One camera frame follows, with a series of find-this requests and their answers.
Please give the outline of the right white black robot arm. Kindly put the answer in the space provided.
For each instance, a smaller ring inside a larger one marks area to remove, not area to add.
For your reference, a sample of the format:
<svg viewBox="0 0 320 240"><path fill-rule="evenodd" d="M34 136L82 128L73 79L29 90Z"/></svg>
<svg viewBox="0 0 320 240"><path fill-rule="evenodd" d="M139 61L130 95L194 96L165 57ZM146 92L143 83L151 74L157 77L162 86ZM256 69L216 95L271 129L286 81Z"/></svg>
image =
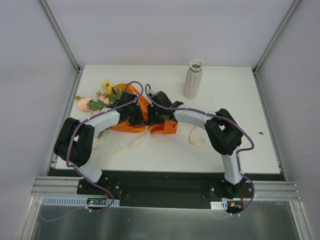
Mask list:
<svg viewBox="0 0 320 240"><path fill-rule="evenodd" d="M226 121L234 119L222 108L211 116L209 113L192 111L183 102L171 102L163 91L148 93L152 105L148 107L149 122L163 123L171 120L179 124L189 124L206 131L213 149L221 155L224 167L224 180L215 187L215 193L223 198L233 199L243 191L244 177L241 164L237 159L237 150L242 144L243 134L234 124Z"/></svg>

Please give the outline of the orange wrapping paper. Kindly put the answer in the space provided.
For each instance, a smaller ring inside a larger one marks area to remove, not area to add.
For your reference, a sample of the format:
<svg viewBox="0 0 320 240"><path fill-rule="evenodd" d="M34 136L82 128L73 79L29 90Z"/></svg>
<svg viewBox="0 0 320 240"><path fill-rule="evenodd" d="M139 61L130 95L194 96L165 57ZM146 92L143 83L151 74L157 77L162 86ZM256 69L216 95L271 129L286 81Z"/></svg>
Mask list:
<svg viewBox="0 0 320 240"><path fill-rule="evenodd" d="M119 99L119 96L116 96L116 93L120 93L126 89L129 93L133 94L140 94L140 91L138 91L133 85L130 85L127 88L127 83L120 83L116 85L108 86L105 90L106 95L109 98L110 103L114 103L112 101L112 98L115 97L116 99ZM141 113L143 116L143 119L146 123L140 124L138 126L133 126L129 123L128 120L121 122L115 126L111 127L111 130L113 131L119 131L119 132L127 132L127 133L142 133L148 126L148 129L152 135L154 134L163 134L163 135L170 135L170 134L176 134L178 129L178 123L174 122L173 120L162 120L161 123L153 123L150 120L151 110L152 106L151 103L144 97L141 96L138 100Z"/></svg>

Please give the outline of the cream ribbon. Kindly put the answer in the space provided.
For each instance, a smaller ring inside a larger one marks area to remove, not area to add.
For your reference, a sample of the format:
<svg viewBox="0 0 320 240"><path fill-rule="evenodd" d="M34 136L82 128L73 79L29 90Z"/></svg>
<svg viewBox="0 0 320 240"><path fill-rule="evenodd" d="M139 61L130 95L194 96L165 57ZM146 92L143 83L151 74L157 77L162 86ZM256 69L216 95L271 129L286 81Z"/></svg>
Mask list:
<svg viewBox="0 0 320 240"><path fill-rule="evenodd" d="M103 130L93 140L91 157L94 161L107 161L116 154L135 148L144 141L146 136L155 134L164 136L180 134L188 137L189 143L194 147L204 147L206 145L206 140L199 134L199 128L187 123L170 124L166 128L157 126L130 128L126 126L124 131L122 131L121 126L115 128Z"/></svg>

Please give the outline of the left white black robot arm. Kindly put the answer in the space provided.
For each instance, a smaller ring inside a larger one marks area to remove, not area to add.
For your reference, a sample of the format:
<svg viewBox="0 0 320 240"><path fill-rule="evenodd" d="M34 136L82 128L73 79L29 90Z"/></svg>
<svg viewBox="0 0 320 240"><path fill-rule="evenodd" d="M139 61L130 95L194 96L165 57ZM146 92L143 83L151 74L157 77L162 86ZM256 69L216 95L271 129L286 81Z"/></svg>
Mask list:
<svg viewBox="0 0 320 240"><path fill-rule="evenodd" d="M86 178L88 188L99 195L105 191L106 183L101 179L102 170L92 160L94 139L100 132L128 121L135 126L144 123L141 107L137 102L126 103L113 108L105 107L99 113L84 120L67 118L59 132L53 152Z"/></svg>

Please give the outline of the pink yellow flower bouquet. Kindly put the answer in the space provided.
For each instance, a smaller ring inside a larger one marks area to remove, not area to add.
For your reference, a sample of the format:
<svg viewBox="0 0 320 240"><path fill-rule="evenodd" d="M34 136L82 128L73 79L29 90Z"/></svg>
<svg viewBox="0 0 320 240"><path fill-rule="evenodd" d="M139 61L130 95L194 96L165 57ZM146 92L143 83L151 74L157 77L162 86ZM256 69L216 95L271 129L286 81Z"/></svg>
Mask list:
<svg viewBox="0 0 320 240"><path fill-rule="evenodd" d="M97 90L94 97L84 97L76 95L77 108L83 112L91 112L93 115L99 113L102 109L110 107L120 99L126 85L112 84L108 80L104 80L101 85L102 90Z"/></svg>

